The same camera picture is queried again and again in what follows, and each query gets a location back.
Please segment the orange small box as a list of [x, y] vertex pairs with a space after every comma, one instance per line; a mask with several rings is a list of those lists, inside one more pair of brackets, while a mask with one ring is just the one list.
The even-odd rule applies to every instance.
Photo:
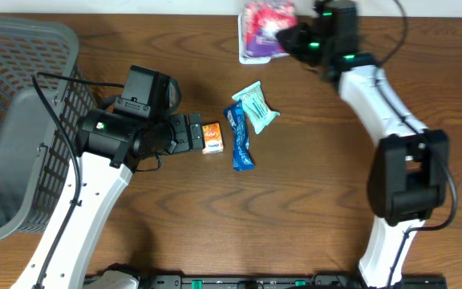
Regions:
[[221, 128], [218, 123], [206, 124], [203, 127], [205, 147], [203, 154], [221, 153], [224, 150], [224, 142], [221, 135]]

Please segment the blue snack wrapper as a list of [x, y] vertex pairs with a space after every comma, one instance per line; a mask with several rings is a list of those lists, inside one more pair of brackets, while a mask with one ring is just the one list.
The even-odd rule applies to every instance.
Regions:
[[242, 102], [227, 107], [223, 114], [233, 131], [233, 168], [238, 172], [254, 169], [249, 155], [249, 133]]

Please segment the teal snack packet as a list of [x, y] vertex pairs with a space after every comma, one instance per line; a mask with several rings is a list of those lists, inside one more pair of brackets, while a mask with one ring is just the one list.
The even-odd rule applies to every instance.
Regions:
[[260, 134], [276, 116], [281, 115], [280, 112], [272, 110], [266, 103], [260, 81], [235, 93], [232, 99], [241, 102], [256, 134]]

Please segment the purple snack pack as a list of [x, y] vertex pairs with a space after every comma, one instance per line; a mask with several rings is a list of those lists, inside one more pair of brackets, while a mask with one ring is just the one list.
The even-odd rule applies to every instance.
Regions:
[[245, 1], [238, 20], [241, 56], [247, 60], [275, 59], [286, 55], [276, 37], [297, 24], [292, 0]]

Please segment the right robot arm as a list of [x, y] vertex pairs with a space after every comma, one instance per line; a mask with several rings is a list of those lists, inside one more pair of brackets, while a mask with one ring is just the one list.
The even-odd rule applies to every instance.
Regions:
[[334, 85], [375, 146], [367, 180], [374, 221], [352, 284], [401, 288], [404, 259], [416, 234], [442, 230], [456, 216], [449, 139], [445, 131], [431, 130], [414, 116], [387, 80], [384, 66], [405, 43], [406, 18], [393, 51], [377, 60], [360, 48], [354, 1], [316, 1], [314, 11], [312, 24], [300, 22], [279, 31], [276, 38], [299, 62], [322, 68], [322, 78]]

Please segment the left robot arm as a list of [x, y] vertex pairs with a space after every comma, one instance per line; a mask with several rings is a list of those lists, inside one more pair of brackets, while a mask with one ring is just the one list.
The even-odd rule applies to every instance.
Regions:
[[201, 150], [201, 116], [177, 113], [178, 82], [133, 65], [122, 93], [79, 118], [70, 138], [51, 115], [71, 156], [67, 178], [47, 228], [15, 288], [81, 288], [107, 218], [139, 163]]

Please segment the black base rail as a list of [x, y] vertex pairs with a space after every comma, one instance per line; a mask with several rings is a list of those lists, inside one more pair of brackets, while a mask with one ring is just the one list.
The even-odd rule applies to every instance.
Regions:
[[189, 276], [141, 275], [124, 264], [114, 263], [103, 273], [86, 277], [82, 289], [283, 289], [283, 288], [364, 288], [355, 275], [321, 271], [304, 276]]

